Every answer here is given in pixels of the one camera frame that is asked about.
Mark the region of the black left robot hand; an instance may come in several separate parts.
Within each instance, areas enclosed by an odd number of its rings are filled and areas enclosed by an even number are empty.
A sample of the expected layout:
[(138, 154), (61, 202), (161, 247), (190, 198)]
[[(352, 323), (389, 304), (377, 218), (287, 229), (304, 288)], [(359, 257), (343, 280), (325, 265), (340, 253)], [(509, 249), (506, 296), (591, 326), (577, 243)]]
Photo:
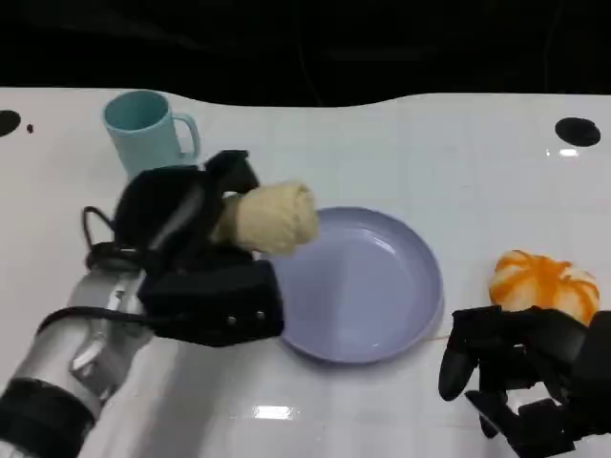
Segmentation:
[(187, 270), (220, 255), (212, 241), (227, 193), (259, 186), (246, 150), (223, 150), (203, 164), (168, 166), (138, 174), (116, 206), (114, 242), (133, 249), (147, 274)]

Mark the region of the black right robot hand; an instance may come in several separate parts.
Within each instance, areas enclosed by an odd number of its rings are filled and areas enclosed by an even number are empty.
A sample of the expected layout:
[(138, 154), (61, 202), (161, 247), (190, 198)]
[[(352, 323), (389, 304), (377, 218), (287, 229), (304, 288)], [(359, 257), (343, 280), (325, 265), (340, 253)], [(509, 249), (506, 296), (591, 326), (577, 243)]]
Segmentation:
[(519, 457), (574, 450), (570, 372), (587, 328), (568, 315), (533, 306), (509, 312), (498, 305), (453, 312), (438, 392), (465, 396), (483, 434), (503, 436)]

